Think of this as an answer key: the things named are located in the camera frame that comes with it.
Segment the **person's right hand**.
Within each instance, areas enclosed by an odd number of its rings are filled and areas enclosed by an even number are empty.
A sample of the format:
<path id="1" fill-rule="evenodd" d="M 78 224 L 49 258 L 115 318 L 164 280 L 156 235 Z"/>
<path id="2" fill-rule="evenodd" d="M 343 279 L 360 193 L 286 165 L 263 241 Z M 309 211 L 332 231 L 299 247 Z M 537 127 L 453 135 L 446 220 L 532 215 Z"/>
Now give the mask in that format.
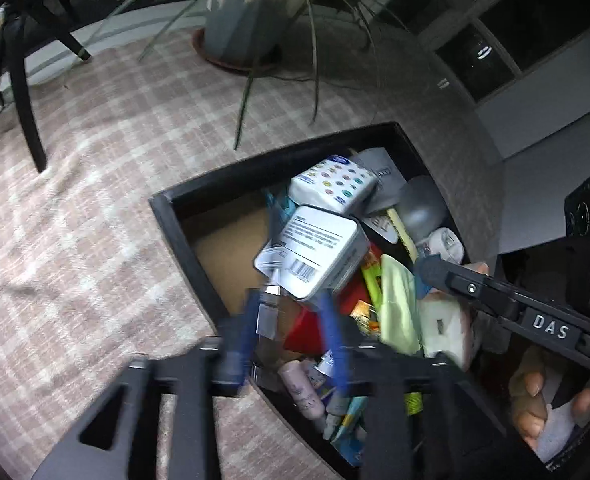
<path id="1" fill-rule="evenodd" d="M 543 462 L 564 449 L 575 429 L 590 422 L 590 379 L 571 401 L 552 405 L 561 388 L 562 368 L 555 356 L 530 347 L 509 382 L 513 426 Z"/>

